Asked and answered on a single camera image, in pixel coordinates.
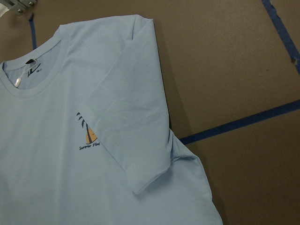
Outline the light blue t-shirt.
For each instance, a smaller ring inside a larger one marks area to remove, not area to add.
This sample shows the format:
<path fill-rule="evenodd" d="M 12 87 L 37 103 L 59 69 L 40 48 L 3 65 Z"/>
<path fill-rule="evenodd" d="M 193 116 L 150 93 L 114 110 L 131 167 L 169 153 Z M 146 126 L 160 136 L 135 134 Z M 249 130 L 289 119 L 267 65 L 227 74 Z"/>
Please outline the light blue t-shirt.
<path fill-rule="evenodd" d="M 198 156 L 169 128 L 154 24 L 62 25 L 0 65 L 3 225 L 220 225 Z"/>

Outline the aluminium frame post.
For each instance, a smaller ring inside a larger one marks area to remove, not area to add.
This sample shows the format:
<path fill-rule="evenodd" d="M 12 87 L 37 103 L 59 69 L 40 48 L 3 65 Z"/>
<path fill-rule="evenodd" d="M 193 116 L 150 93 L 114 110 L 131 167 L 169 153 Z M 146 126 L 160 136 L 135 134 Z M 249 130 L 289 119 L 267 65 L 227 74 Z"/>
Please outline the aluminium frame post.
<path fill-rule="evenodd" d="M 0 0 L 9 11 L 22 15 L 27 9 L 33 7 L 37 0 Z"/>

